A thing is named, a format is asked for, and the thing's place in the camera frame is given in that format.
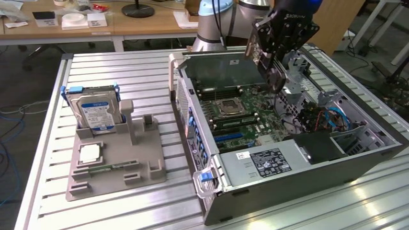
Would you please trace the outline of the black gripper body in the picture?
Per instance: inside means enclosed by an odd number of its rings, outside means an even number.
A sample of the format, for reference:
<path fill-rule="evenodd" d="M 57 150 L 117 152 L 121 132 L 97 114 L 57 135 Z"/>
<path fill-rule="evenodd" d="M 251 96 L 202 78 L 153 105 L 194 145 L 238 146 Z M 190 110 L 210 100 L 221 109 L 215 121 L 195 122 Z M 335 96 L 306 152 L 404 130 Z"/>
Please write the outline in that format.
<path fill-rule="evenodd" d="M 269 12 L 270 20 L 281 20 L 281 35 L 285 30 L 295 29 L 289 35 L 299 33 L 313 22 L 313 15 L 322 4 L 321 0 L 275 0 Z"/>

